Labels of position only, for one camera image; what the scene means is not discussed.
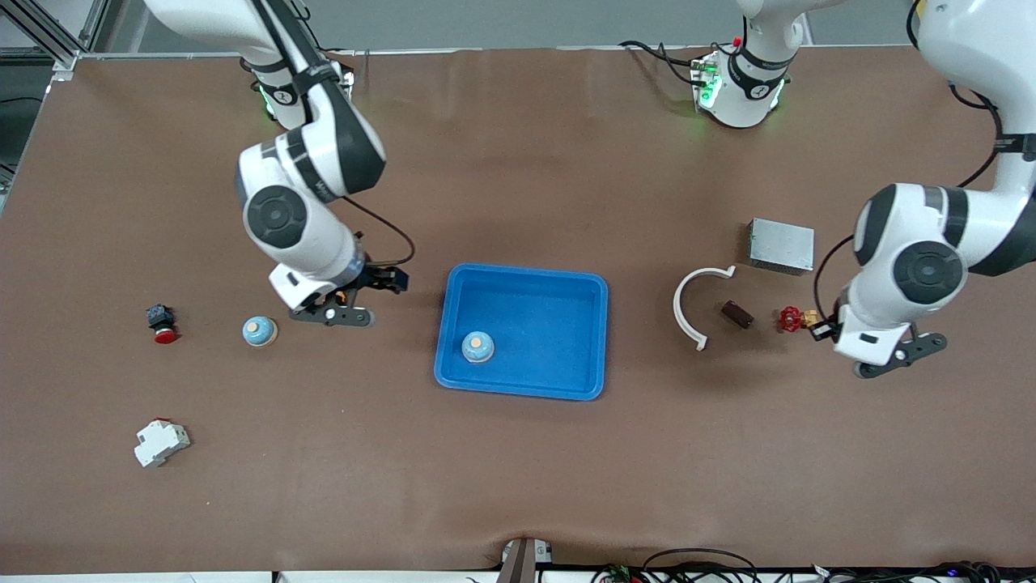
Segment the blue plastic tray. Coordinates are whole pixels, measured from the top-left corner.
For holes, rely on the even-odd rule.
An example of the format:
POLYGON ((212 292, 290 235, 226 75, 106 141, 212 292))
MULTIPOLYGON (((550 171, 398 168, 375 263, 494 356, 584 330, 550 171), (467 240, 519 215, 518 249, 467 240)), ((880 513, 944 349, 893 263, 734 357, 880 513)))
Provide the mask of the blue plastic tray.
POLYGON ((448 274, 433 366, 440 386, 589 402, 605 386, 609 287, 576 270, 461 263, 448 274), (470 363, 464 336, 484 331, 495 354, 470 363))

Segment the red pushbutton blue block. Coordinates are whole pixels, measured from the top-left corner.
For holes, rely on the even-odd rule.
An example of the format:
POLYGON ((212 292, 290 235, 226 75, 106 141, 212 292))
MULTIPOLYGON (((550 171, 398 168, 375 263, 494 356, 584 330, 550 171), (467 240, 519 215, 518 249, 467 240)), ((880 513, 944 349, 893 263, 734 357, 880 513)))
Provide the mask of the red pushbutton blue block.
POLYGON ((176 317, 169 307, 155 304, 146 310, 148 328, 153 331, 153 340, 167 346, 179 338, 176 317))

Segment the white curved pipe clamp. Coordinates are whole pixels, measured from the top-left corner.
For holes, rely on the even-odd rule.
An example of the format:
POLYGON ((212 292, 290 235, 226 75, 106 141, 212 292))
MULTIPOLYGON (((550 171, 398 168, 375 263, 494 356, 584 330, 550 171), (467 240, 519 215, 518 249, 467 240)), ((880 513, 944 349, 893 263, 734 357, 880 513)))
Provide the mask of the white curved pipe clamp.
POLYGON ((737 272, 737 267, 731 265, 726 269, 720 268, 700 268, 697 270, 692 270, 691 273, 683 276, 680 283, 677 285, 677 291, 674 291, 673 296, 671 296, 671 311, 673 311, 674 321, 677 321, 677 327, 680 328, 684 336, 687 336, 689 340, 692 340, 695 344, 696 351, 704 351, 707 344, 709 344, 709 337, 704 336, 702 332, 694 328, 688 318, 686 317, 683 310, 683 292, 685 291, 687 285, 695 281, 696 279, 703 276, 713 276, 718 279, 729 280, 735 276, 737 272))

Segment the silver metal box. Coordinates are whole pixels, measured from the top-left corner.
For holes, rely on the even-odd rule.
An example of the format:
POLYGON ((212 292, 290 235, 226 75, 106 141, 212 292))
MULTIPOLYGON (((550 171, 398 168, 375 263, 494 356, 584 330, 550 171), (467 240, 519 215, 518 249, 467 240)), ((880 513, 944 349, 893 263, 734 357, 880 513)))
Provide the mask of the silver metal box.
POLYGON ((748 226, 748 265, 801 276, 814 268, 815 231, 812 228, 766 218, 748 226))

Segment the white circuit breaker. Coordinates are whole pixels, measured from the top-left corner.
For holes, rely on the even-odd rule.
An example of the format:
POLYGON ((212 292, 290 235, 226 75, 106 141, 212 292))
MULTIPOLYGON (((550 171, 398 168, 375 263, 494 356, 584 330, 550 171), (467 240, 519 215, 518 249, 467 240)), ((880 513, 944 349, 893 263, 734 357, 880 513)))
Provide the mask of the white circuit breaker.
POLYGON ((155 418, 137 431, 138 443, 134 456, 143 468, 156 468, 174 453, 191 446, 191 438, 182 425, 155 418))

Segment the aluminium frame post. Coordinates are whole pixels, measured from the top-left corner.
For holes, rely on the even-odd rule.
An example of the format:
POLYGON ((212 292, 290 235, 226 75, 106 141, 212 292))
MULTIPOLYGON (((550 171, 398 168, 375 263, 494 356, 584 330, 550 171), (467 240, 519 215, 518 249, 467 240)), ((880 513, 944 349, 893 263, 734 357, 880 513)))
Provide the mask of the aluminium frame post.
POLYGON ((64 74, 99 41, 113 0, 0 0, 0 64, 51 64, 64 74))

